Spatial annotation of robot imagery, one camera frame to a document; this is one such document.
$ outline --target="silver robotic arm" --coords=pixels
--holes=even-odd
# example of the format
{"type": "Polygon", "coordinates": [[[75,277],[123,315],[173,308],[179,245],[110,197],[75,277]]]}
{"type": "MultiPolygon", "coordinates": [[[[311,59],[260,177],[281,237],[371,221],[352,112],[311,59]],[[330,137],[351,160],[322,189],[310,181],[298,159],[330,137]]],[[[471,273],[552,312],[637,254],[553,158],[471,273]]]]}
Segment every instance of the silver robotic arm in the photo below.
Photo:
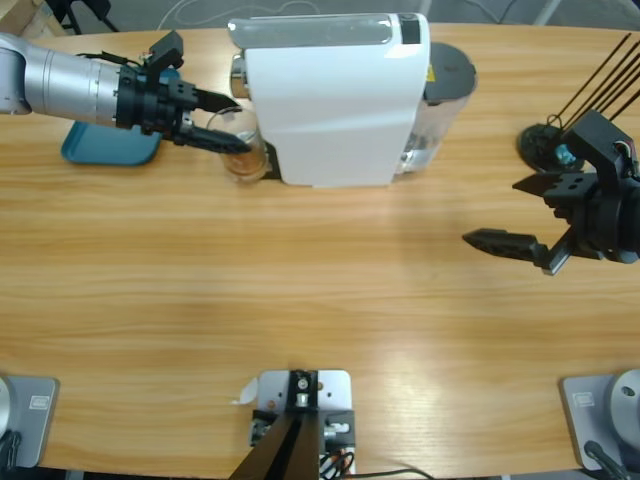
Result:
{"type": "Polygon", "coordinates": [[[0,34],[0,113],[116,126],[120,67],[0,34]]]}
{"type": "MultiPolygon", "coordinates": [[[[0,113],[31,112],[87,123],[159,132],[177,145],[221,153],[244,153],[236,136],[194,125],[197,108],[217,112],[238,107],[231,98],[179,78],[160,82],[162,70],[182,65],[182,38],[171,32],[151,47],[140,67],[112,64],[37,47],[0,34],[0,113]]],[[[120,59],[104,54],[108,59],[120,59]]]]}

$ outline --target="floor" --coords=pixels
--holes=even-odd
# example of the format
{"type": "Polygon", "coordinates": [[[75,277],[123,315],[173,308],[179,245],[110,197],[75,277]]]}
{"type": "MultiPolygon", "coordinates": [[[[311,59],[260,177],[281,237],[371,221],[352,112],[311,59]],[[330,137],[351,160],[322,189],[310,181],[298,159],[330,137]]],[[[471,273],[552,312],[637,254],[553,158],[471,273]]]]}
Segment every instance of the floor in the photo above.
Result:
{"type": "MultiPolygon", "coordinates": [[[[431,22],[495,23],[512,0],[432,0],[431,22]]],[[[504,23],[532,23],[545,0],[514,0],[504,23]]],[[[418,11],[422,0],[111,0],[111,21],[123,31],[222,27],[232,17],[418,11]]],[[[108,31],[82,2],[74,3],[83,33],[108,31]]],[[[632,0],[563,0],[550,25],[640,30],[632,0]]]]}

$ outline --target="black cable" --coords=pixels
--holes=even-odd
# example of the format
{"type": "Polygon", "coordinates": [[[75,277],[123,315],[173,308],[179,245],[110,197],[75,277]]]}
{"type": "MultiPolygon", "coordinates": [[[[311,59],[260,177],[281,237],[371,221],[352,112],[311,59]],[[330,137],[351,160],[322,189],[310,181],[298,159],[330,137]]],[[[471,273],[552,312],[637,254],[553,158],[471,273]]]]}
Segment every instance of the black cable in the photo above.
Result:
{"type": "Polygon", "coordinates": [[[595,480],[610,480],[609,476],[603,470],[587,470],[586,468],[582,468],[578,471],[587,477],[595,478],[595,480]]]}
{"type": "Polygon", "coordinates": [[[142,68],[140,62],[136,62],[135,60],[131,60],[127,57],[121,57],[119,55],[114,55],[109,52],[102,51],[102,53],[76,53],[77,57],[84,57],[90,60],[105,60],[110,63],[115,63],[116,65],[135,65],[138,68],[142,68]]]}
{"type": "Polygon", "coordinates": [[[505,19],[507,18],[507,15],[509,15],[509,10],[511,10],[511,7],[513,7],[517,1],[518,0],[511,0],[509,2],[509,5],[507,5],[507,7],[504,9],[504,12],[502,12],[502,15],[500,15],[500,18],[498,19],[498,23],[502,23],[505,21],[505,19]]]}
{"type": "Polygon", "coordinates": [[[427,480],[435,480],[434,477],[429,475],[427,472],[423,472],[418,468],[401,468],[400,470],[389,470],[387,472],[373,472],[373,473],[354,473],[347,474],[340,477],[337,477],[336,480],[349,479],[349,478],[377,478],[377,477],[393,477],[396,475],[404,475],[407,473],[415,473],[416,475],[420,475],[422,478],[426,478],[427,480]]]}
{"type": "Polygon", "coordinates": [[[561,113],[552,113],[547,117],[547,126],[550,127],[556,120],[560,124],[560,130],[564,130],[564,124],[562,123],[561,113]]]}
{"type": "Polygon", "coordinates": [[[612,480],[627,480],[629,478],[624,465],[620,465],[607,455],[599,443],[589,440],[583,448],[587,456],[595,460],[612,480]]]}
{"type": "Polygon", "coordinates": [[[329,464],[329,466],[327,466],[324,470],[320,472],[320,478],[322,478],[323,480],[335,480],[337,478],[340,478],[341,476],[348,475],[349,469],[351,468],[351,465],[353,465],[353,460],[354,460],[353,452],[343,452],[343,451],[338,451],[333,455],[332,454],[325,455],[324,457],[322,457],[322,460],[320,460],[320,465],[323,465],[324,463],[327,462],[327,460],[329,460],[332,457],[336,457],[335,460],[333,460],[329,464]],[[349,463],[341,467],[340,465],[342,465],[345,460],[349,460],[349,463]],[[333,474],[330,476],[327,476],[327,474],[331,470],[334,470],[333,474]]]}
{"type": "Polygon", "coordinates": [[[636,148],[633,143],[625,142],[624,140],[617,140],[613,142],[613,148],[622,154],[626,161],[626,172],[624,176],[633,178],[636,182],[640,182],[640,162],[636,155],[636,148]]]}

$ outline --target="cable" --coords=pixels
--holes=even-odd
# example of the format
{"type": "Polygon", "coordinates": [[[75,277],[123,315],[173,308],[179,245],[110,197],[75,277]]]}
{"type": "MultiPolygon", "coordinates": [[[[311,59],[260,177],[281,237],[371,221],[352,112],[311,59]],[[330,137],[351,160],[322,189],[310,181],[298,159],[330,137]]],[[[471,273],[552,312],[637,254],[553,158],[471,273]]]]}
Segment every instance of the cable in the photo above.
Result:
{"type": "Polygon", "coordinates": [[[558,121],[558,124],[560,125],[560,130],[564,130],[564,124],[562,123],[562,118],[560,117],[560,114],[556,114],[556,113],[552,113],[551,115],[549,115],[547,117],[547,126],[551,126],[553,125],[553,122],[558,121]]]}
{"type": "Polygon", "coordinates": [[[607,455],[599,443],[589,440],[584,444],[583,448],[587,456],[595,460],[612,480],[628,480],[629,474],[624,468],[624,465],[618,464],[613,458],[607,455]]]}
{"type": "Polygon", "coordinates": [[[104,50],[102,51],[102,53],[76,53],[76,57],[84,57],[90,60],[94,60],[94,59],[105,60],[110,63],[115,63],[116,65],[131,64],[131,65],[135,65],[138,68],[142,68],[142,65],[140,64],[140,62],[136,62],[135,60],[130,60],[127,57],[114,55],[112,53],[105,52],[104,50]]]}
{"type": "Polygon", "coordinates": [[[502,15],[500,15],[500,18],[498,19],[498,23],[503,23],[505,21],[505,19],[507,18],[507,15],[509,15],[509,10],[511,10],[511,7],[513,7],[517,1],[518,0],[511,0],[509,2],[509,5],[507,5],[507,8],[505,8],[504,12],[502,12],[502,15]]]}
{"type": "Polygon", "coordinates": [[[331,463],[320,471],[320,478],[322,480],[335,480],[348,475],[354,458],[355,455],[353,452],[347,452],[345,450],[338,450],[334,454],[325,455],[320,460],[320,465],[325,466],[329,460],[331,460],[331,463]]]}
{"type": "Polygon", "coordinates": [[[377,478],[377,477],[393,477],[396,475],[404,475],[407,473],[415,473],[416,475],[420,475],[422,478],[426,478],[427,480],[435,480],[434,477],[429,475],[427,472],[423,472],[418,468],[402,468],[400,470],[389,470],[387,472],[373,472],[373,473],[354,473],[347,474],[341,477],[337,477],[336,480],[347,480],[349,478],[377,478]]]}
{"type": "Polygon", "coordinates": [[[624,140],[617,140],[613,142],[613,146],[616,150],[622,153],[625,157],[625,160],[628,163],[626,176],[632,177],[636,181],[640,181],[640,163],[638,163],[638,158],[636,156],[636,149],[633,142],[628,143],[624,140]]]}
{"type": "Polygon", "coordinates": [[[196,27],[200,25],[205,25],[214,20],[217,20],[218,18],[226,17],[228,15],[231,15],[232,13],[236,13],[238,11],[242,11],[247,8],[257,9],[271,15],[281,15],[287,8],[291,7],[292,5],[306,5],[310,7],[316,15],[320,14],[320,9],[318,8],[318,6],[315,3],[310,2],[309,0],[291,0],[289,2],[283,3],[278,9],[267,8],[261,5],[240,5],[238,7],[232,8],[231,10],[227,10],[226,12],[216,14],[212,17],[205,18],[204,20],[198,20],[196,22],[185,21],[184,19],[180,18],[180,12],[182,12],[189,5],[193,5],[203,1],[205,0],[180,0],[173,7],[171,7],[167,11],[167,13],[165,13],[165,15],[162,17],[162,20],[160,20],[160,23],[158,24],[158,27],[156,28],[156,30],[160,30],[164,26],[164,24],[167,22],[171,14],[174,12],[175,12],[174,18],[176,22],[183,27],[196,27]]]}
{"type": "Polygon", "coordinates": [[[494,23],[500,23],[500,19],[498,17],[496,17],[496,14],[493,13],[491,10],[489,10],[487,7],[485,7],[484,5],[482,5],[478,0],[463,0],[465,3],[468,3],[469,5],[473,5],[477,8],[479,8],[480,10],[482,10],[482,12],[489,17],[491,20],[494,21],[494,23]]]}

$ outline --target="robotic arm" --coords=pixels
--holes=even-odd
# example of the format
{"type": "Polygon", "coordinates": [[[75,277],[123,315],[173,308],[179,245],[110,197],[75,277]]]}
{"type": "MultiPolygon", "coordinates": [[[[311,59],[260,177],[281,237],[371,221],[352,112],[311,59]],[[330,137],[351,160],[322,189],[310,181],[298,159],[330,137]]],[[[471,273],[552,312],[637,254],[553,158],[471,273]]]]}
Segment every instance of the robotic arm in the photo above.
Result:
{"type": "Polygon", "coordinates": [[[160,82],[166,68],[183,61],[182,38],[171,32],[150,49],[144,64],[104,53],[98,62],[41,48],[0,34],[0,113],[31,112],[162,133],[176,145],[219,153],[246,153],[249,146],[235,135],[194,125],[191,112],[219,112],[238,107],[220,93],[200,90],[179,78],[160,82]]]}
{"type": "Polygon", "coordinates": [[[640,257],[640,168],[633,139],[595,110],[561,139],[595,172],[537,173],[513,185],[542,197],[569,224],[552,247],[534,235],[481,228],[463,236],[497,257],[525,260],[555,275],[571,255],[620,263],[640,257]]]}

